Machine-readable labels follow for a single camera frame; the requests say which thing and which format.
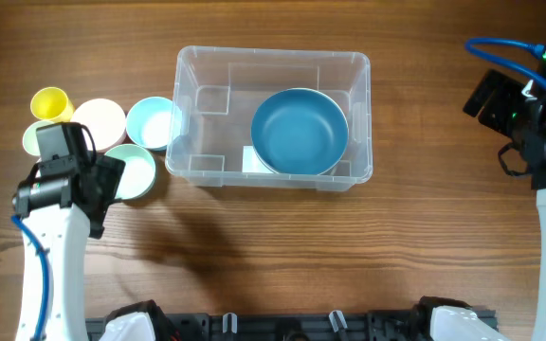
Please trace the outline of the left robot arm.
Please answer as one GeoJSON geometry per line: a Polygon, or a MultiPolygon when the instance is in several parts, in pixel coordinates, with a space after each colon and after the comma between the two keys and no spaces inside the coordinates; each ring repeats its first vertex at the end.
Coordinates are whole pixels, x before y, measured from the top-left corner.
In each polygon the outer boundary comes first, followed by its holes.
{"type": "Polygon", "coordinates": [[[19,340],[85,340],[84,256],[98,239],[125,164],[97,153],[88,128],[55,123],[36,132],[40,160],[12,198],[23,235],[19,340]]]}

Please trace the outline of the dark blue plate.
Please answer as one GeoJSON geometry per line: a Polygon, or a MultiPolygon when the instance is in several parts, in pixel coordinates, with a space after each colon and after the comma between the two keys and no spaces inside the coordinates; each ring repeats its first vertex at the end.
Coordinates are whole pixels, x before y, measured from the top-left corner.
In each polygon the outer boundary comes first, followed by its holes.
{"type": "Polygon", "coordinates": [[[250,138],[254,152],[271,171],[321,175],[348,148],[348,120],[340,106],[320,91],[290,88],[258,107],[250,138]]]}

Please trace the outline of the mint green plastic bowl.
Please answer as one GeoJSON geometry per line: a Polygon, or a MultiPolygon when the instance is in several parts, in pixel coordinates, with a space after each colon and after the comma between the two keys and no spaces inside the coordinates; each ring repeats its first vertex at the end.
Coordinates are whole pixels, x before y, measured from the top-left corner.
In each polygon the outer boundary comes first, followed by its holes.
{"type": "Polygon", "coordinates": [[[118,145],[104,154],[125,163],[116,198],[132,200],[145,195],[154,185],[155,159],[144,148],[134,144],[118,145]]]}

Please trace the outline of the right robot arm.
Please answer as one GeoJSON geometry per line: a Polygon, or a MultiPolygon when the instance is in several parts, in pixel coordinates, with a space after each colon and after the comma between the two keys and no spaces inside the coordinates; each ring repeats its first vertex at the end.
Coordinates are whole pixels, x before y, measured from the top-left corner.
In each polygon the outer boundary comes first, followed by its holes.
{"type": "Polygon", "coordinates": [[[505,168],[511,177],[528,176],[537,195],[541,256],[537,314],[533,339],[546,340],[546,44],[501,38],[472,38],[471,54],[528,78],[522,84],[501,72],[489,70],[464,105],[464,112],[509,138],[499,153],[519,153],[523,171],[505,168]]]}

